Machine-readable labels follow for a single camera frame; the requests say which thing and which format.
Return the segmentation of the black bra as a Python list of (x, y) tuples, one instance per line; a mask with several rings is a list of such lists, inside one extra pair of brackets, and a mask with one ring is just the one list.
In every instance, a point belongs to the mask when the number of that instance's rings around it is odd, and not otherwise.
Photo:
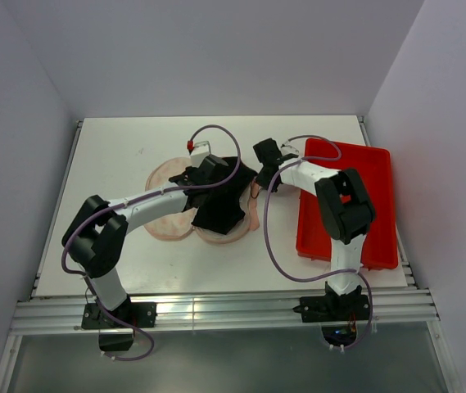
[(228, 234), (246, 215), (240, 207), (240, 197), (256, 175), (256, 171), (241, 163), (227, 183), (209, 191), (209, 198), (197, 209), (192, 226)]

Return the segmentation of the pink mesh laundry bag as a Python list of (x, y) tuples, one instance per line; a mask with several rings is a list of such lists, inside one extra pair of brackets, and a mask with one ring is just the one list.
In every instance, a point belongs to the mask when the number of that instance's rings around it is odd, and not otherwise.
[(191, 233), (196, 233), (203, 241), (210, 244), (228, 244), (238, 241), (250, 231), (255, 231), (260, 226), (257, 202), (255, 194), (259, 191), (259, 186), (255, 179), (247, 187), (240, 197), (240, 207), (246, 213), (244, 219), (240, 221), (228, 234), (221, 235), (209, 230), (192, 226), (192, 221), (197, 209), (193, 208), (183, 213), (167, 215), (155, 219), (144, 225), (144, 228), (156, 239), (160, 241), (180, 241)]

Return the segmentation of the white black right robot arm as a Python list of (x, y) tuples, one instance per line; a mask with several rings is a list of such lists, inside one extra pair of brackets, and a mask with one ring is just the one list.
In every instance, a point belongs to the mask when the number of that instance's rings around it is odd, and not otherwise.
[(262, 164), (256, 178), (261, 188), (271, 193), (285, 184), (316, 197), (323, 228), (331, 238), (330, 271), (324, 277), (327, 289), (334, 293), (325, 299), (325, 309), (332, 318), (345, 318), (354, 306), (350, 294), (360, 287), (362, 250), (376, 218), (359, 172), (317, 165), (293, 147), (280, 147), (272, 138), (258, 142), (253, 149)]

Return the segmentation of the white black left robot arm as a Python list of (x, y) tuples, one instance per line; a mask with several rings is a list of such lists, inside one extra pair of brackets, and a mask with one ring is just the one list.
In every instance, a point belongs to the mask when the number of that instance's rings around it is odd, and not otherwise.
[(126, 236), (156, 219), (201, 207), (213, 188), (235, 175), (239, 164), (238, 158), (210, 154), (198, 167), (188, 167), (137, 196), (107, 201), (94, 195), (84, 202), (62, 238), (61, 265), (85, 280), (100, 302), (105, 322), (120, 327), (132, 314), (129, 294), (116, 270)]

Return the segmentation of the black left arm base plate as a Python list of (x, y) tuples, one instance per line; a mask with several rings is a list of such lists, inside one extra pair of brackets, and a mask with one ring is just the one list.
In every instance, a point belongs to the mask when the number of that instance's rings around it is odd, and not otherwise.
[(105, 332), (102, 330), (127, 328), (153, 328), (156, 323), (156, 303), (125, 301), (117, 309), (104, 311), (97, 302), (84, 307), (80, 327), (85, 331), (98, 331), (98, 346), (105, 353), (119, 355), (128, 351), (137, 336), (135, 330), (128, 333)]

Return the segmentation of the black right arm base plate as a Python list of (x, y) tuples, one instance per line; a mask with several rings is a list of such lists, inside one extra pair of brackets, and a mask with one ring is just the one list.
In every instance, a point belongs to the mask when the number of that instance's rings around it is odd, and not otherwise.
[(323, 296), (303, 296), (292, 309), (303, 323), (352, 322), (368, 320), (369, 298), (359, 293), (339, 296), (329, 292)]

